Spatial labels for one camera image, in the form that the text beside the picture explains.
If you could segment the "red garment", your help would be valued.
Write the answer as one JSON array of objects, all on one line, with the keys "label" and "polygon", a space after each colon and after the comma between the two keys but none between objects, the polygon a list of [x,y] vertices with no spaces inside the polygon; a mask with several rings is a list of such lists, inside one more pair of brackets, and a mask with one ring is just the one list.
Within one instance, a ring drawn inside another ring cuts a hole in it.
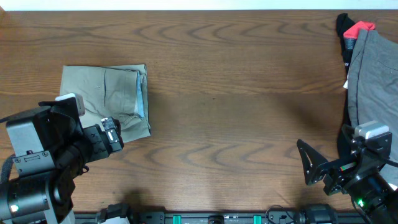
[{"label": "red garment", "polygon": [[375,30],[375,29],[376,29],[375,23],[359,21],[343,33],[343,38],[344,39],[357,39],[359,36],[360,30],[369,31],[369,30]]}]

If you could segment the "grey garment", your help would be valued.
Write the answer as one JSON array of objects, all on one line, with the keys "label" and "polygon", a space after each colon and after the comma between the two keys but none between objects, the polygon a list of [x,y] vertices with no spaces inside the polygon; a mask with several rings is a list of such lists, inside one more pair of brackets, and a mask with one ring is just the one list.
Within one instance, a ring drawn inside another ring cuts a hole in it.
[{"label": "grey garment", "polygon": [[348,70],[348,113],[356,127],[378,121],[392,133],[389,159],[397,162],[397,44],[361,29]]}]

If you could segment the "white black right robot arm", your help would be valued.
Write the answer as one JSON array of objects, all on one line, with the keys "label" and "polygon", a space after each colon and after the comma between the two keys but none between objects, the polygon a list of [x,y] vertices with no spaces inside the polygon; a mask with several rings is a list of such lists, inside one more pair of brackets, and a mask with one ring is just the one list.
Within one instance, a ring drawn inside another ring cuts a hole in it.
[{"label": "white black right robot arm", "polygon": [[351,152],[334,161],[328,161],[305,141],[297,141],[305,183],[313,185],[322,181],[328,196],[348,194],[367,223],[397,223],[397,190],[380,174],[386,164],[397,167],[389,159],[392,145],[389,127],[370,121],[355,128],[345,124],[342,132]]}]

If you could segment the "khaki green shorts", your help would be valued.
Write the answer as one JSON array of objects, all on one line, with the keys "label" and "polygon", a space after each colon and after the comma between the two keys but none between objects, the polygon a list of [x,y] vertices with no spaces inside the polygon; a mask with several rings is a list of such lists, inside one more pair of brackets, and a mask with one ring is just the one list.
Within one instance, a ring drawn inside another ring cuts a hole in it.
[{"label": "khaki green shorts", "polygon": [[112,117],[121,124],[124,142],[150,136],[147,68],[144,64],[111,67],[64,66],[60,94],[83,97],[84,128]]}]

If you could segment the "black garment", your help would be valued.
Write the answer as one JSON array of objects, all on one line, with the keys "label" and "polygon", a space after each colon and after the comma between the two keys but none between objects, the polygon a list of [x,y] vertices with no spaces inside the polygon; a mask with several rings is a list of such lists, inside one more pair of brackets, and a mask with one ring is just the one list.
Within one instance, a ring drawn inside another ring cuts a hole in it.
[{"label": "black garment", "polygon": [[[341,56],[343,58],[346,75],[349,71],[351,64],[351,58],[353,54],[354,45],[357,38],[345,35],[345,32],[351,29],[356,23],[349,18],[347,13],[339,14],[336,19],[336,33],[340,38],[341,45]],[[338,133],[337,138],[337,150],[339,157],[344,157],[350,154],[351,148],[342,132],[342,129]]]}]

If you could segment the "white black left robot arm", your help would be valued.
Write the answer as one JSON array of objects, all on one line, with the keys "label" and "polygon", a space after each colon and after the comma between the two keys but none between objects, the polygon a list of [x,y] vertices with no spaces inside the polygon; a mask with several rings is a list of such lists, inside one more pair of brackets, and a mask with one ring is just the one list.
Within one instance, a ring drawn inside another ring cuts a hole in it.
[{"label": "white black left robot arm", "polygon": [[77,97],[42,101],[2,119],[14,154],[1,169],[3,223],[74,223],[74,179],[87,164],[121,151],[120,122],[112,117],[84,128]]}]

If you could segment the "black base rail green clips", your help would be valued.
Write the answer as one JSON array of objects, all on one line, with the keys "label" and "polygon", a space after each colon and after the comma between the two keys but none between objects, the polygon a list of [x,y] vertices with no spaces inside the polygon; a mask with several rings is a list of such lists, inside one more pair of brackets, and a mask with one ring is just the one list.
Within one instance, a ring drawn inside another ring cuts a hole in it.
[{"label": "black base rail green clips", "polygon": [[356,212],[337,212],[329,205],[309,205],[299,210],[273,205],[263,212],[168,212],[134,211],[125,203],[96,213],[76,213],[75,223],[105,224],[354,224],[364,223]]}]

